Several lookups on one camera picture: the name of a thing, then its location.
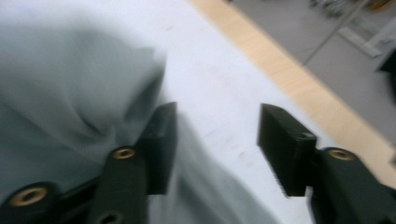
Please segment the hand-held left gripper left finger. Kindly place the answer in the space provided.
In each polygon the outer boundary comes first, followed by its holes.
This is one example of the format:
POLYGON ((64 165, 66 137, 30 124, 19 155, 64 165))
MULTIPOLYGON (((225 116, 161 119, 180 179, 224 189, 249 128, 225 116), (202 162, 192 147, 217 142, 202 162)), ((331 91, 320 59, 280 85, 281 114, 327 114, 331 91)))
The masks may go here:
POLYGON ((158 106, 141 134, 137 147, 147 165, 148 194, 165 194, 177 151, 177 104, 158 106))

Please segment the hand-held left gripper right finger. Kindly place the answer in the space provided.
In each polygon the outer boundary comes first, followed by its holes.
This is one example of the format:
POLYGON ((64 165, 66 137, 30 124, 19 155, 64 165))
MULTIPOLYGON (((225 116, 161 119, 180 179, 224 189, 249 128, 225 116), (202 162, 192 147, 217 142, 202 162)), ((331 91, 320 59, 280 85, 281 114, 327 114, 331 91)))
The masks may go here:
POLYGON ((261 104, 257 145, 288 197, 305 195, 317 137, 287 110, 261 104))

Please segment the grey printed t-shirt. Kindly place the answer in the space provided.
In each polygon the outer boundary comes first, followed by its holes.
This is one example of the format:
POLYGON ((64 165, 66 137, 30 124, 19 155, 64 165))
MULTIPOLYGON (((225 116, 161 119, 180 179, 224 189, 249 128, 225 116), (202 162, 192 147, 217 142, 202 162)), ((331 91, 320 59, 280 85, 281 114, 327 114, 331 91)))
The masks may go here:
POLYGON ((231 119, 179 57, 106 27, 0 17, 0 224, 277 224, 213 159, 231 119), (165 194, 137 142, 177 104, 165 194))

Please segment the white table mat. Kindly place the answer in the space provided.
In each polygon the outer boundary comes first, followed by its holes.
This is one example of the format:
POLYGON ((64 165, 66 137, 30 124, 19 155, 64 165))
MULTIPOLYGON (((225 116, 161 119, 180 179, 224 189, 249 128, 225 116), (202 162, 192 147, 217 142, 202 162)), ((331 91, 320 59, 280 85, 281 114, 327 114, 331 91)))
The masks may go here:
POLYGON ((304 198, 287 199, 256 144, 260 104, 289 106, 285 94, 264 77, 187 0, 0 0, 0 17, 40 26, 106 27, 124 41, 179 57, 182 72, 206 85, 231 119, 235 144, 213 159, 264 206, 277 224, 314 224, 304 198))

